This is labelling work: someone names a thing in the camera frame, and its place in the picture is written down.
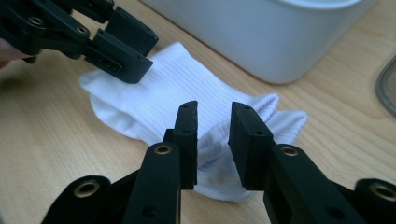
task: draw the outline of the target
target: white fabric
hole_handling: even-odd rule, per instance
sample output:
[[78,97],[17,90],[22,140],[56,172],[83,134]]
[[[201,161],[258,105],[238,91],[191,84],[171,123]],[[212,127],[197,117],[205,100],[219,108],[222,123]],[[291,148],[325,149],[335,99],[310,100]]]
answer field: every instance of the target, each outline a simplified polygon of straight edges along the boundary
[[291,144],[304,126],[304,111],[276,111],[275,93],[250,96],[216,78],[180,43],[158,52],[154,65],[137,84],[126,84],[94,71],[80,78],[91,96],[96,116],[119,133],[152,145],[174,128],[178,107],[198,101],[199,193],[218,200],[241,202],[252,192],[242,188],[227,145],[232,102],[252,106],[277,143]]

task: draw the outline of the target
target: container rim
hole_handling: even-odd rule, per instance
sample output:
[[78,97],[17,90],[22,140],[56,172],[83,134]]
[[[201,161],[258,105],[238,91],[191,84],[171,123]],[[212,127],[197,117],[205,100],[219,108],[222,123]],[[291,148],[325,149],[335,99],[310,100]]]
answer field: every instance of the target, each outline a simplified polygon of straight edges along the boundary
[[358,4],[362,0],[281,0],[296,7],[309,9],[342,9]]

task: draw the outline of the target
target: screw hole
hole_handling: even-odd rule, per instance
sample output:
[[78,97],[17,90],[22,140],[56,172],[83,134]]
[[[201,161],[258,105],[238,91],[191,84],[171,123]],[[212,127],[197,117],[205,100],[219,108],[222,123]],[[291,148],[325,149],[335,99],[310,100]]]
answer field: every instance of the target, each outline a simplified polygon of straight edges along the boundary
[[298,155],[298,151],[292,147],[282,147],[280,150],[286,156],[297,156]]
[[82,34],[87,34],[87,29],[85,29],[84,27],[78,27],[77,30],[82,33]]
[[396,202],[396,192],[379,183],[370,185],[370,191],[376,196],[390,202]]
[[90,197],[99,190],[99,187],[100,184],[96,180],[87,180],[76,187],[74,194],[78,198]]
[[157,204],[147,204],[143,207],[142,216],[153,219],[160,214],[160,208]]
[[38,18],[38,17],[29,17],[29,22],[31,22],[32,24],[34,24],[34,25],[43,25],[44,24],[44,21],[43,20],[41,20],[40,18]]
[[339,220],[342,220],[346,217],[346,215],[343,213],[343,211],[341,211],[340,209],[338,209],[336,207],[328,207],[328,208],[326,208],[326,212],[330,216],[332,216],[336,219],[339,219]]
[[168,154],[171,151],[172,151],[172,148],[168,147],[168,146],[160,146],[160,147],[156,147],[154,149],[154,152],[157,154],[160,154],[160,155]]

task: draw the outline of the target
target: brass insert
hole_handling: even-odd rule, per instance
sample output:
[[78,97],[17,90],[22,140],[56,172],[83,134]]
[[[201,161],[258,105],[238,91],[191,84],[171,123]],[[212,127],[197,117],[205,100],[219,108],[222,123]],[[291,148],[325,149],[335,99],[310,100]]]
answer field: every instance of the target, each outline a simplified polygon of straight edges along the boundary
[[154,152],[160,155],[168,154],[172,151],[172,148],[169,146],[159,146],[154,149]]
[[280,150],[286,156],[297,156],[298,155],[298,151],[292,147],[282,147]]
[[44,24],[44,21],[43,20],[41,20],[40,18],[38,18],[38,17],[29,17],[29,22],[31,22],[32,24],[34,24],[34,25],[43,25]]
[[370,191],[376,196],[385,199],[390,202],[396,202],[396,192],[393,189],[388,188],[379,183],[370,185]]
[[87,180],[76,187],[74,194],[78,198],[90,197],[99,190],[99,187],[100,184],[96,180]]

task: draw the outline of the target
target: light wood grain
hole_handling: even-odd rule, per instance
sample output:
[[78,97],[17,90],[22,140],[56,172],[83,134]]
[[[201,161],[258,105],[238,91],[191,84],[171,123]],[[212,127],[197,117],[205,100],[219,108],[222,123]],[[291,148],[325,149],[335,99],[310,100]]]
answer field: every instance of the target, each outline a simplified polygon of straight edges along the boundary
[[[295,145],[331,180],[349,188],[370,177],[396,184],[396,118],[375,95],[379,72],[396,54],[396,1],[380,0],[288,85],[259,81],[140,2],[118,3],[157,33],[154,51],[180,41],[238,90],[276,91],[279,109],[307,111]],[[93,30],[98,25],[76,17]],[[0,71],[0,210],[6,223],[39,223],[65,186],[84,175],[114,182],[140,167],[147,145],[101,123],[78,85],[78,77],[93,69],[45,50],[35,64],[15,61]],[[269,223],[262,193],[247,203],[226,203],[194,191],[182,193],[181,221]]]

